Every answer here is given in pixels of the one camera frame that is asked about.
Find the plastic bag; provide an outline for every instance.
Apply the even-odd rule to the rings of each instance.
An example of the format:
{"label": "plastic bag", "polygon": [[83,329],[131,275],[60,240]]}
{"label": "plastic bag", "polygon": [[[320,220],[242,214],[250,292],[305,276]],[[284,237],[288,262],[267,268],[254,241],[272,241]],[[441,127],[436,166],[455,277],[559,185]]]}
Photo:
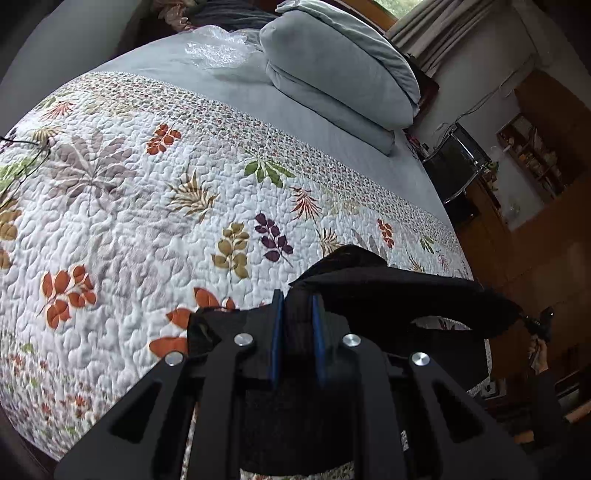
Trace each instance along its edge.
{"label": "plastic bag", "polygon": [[195,65],[205,69],[238,67],[256,51],[246,34],[229,33],[216,25],[206,25],[183,35],[188,37],[185,52]]}

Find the light blue pillow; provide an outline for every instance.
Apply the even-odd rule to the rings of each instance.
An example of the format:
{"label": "light blue pillow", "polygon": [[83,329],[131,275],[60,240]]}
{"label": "light blue pillow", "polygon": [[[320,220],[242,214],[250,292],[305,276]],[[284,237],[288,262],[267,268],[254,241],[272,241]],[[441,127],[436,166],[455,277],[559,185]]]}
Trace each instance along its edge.
{"label": "light blue pillow", "polygon": [[271,62],[267,63],[267,75],[277,90],[314,110],[340,129],[363,140],[385,155],[392,151],[394,146],[393,132],[376,125],[338,100],[315,89],[312,85],[292,77]]}
{"label": "light blue pillow", "polygon": [[384,65],[317,18],[288,11],[261,30],[260,40],[274,67],[371,122],[386,130],[412,124],[413,104]]}
{"label": "light blue pillow", "polygon": [[282,14],[290,10],[300,10],[331,26],[384,65],[407,94],[417,114],[421,98],[417,79],[406,59],[388,40],[353,15],[320,0],[285,0],[275,11]]}

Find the patterned border strip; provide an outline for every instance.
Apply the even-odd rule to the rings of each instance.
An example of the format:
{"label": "patterned border strip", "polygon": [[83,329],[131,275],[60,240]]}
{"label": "patterned border strip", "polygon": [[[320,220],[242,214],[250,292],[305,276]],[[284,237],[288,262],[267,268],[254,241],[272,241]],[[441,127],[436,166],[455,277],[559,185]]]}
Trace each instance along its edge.
{"label": "patterned border strip", "polygon": [[[462,253],[456,235],[432,214],[292,135],[222,102],[166,82],[125,72],[86,73],[59,88],[56,94],[65,95],[72,89],[88,91],[101,97],[105,104],[122,105],[127,111],[156,113],[163,118],[185,122],[204,134],[230,140],[243,151],[262,159],[279,159],[311,181],[336,189],[344,198],[370,206],[418,235],[430,235],[453,252]],[[236,121],[243,126],[240,134],[236,133],[233,125]],[[337,174],[327,175],[326,171]]]}

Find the quilted bedspread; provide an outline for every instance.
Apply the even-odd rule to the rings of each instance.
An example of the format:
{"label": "quilted bedspread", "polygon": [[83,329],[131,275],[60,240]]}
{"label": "quilted bedspread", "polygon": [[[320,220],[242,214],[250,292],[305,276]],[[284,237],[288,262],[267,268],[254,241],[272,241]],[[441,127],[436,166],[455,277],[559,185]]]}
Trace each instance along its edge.
{"label": "quilted bedspread", "polygon": [[169,84],[88,73],[10,136],[49,150],[0,150],[0,400],[56,459],[159,357],[186,351],[190,312],[268,303],[340,245],[470,278],[429,213]]}

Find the hand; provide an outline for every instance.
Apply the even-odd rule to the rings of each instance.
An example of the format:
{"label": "hand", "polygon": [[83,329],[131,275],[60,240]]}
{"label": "hand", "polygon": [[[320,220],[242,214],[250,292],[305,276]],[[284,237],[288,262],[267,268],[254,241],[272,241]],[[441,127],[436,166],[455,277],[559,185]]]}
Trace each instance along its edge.
{"label": "hand", "polygon": [[541,338],[538,338],[537,335],[532,335],[530,348],[527,350],[528,354],[530,356],[535,355],[535,351],[538,347],[540,349],[538,358],[536,358],[534,363],[531,365],[531,368],[534,369],[536,375],[548,370],[548,347],[545,341],[543,341]]}

